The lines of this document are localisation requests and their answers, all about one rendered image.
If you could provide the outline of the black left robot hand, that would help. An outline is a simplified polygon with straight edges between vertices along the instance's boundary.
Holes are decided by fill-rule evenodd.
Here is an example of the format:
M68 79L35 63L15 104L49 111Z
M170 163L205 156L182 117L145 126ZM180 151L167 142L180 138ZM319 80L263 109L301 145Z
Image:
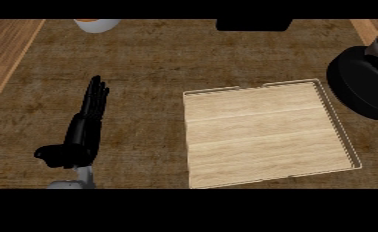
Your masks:
M109 88L96 75L87 86L80 112L74 115L63 143L41 146L34 157L50 168L65 169L90 166L99 151L102 118L106 108Z

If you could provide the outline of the black appliance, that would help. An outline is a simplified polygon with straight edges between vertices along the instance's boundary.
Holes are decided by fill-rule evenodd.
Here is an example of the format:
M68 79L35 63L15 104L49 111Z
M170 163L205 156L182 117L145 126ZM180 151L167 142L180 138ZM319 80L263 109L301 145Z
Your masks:
M219 19L216 28L219 31L285 31L291 25L291 19Z

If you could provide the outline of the pale wooden tray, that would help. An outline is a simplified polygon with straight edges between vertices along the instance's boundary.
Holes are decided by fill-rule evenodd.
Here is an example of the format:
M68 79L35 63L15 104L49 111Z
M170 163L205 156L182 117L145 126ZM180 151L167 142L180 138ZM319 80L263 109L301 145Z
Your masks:
M183 106L190 188L362 167L319 80L188 91Z

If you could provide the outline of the black pot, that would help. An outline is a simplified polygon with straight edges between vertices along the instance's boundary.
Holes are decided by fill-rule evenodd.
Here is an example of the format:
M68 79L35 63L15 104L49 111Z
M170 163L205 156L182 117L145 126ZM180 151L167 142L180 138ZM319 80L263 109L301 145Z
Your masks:
M331 91L362 116L378 120L378 37L369 46L347 48L326 69Z

